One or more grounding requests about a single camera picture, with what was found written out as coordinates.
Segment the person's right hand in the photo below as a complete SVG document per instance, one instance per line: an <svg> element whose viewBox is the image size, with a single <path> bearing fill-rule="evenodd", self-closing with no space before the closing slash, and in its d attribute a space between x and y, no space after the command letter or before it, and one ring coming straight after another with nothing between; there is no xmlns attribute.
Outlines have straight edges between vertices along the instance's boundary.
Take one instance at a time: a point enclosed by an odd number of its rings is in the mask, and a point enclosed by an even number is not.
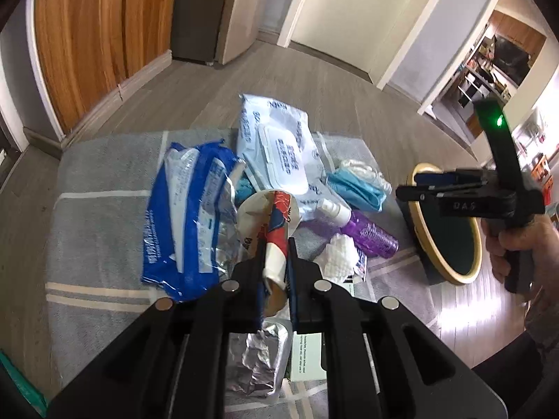
<svg viewBox="0 0 559 419"><path fill-rule="evenodd" d="M524 228L503 230L493 236L487 220L481 221L490 254L492 272L499 283L509 276L511 266L505 252L531 251L535 263L532 307L544 312L558 305L558 232L547 215L536 215Z"/></svg>

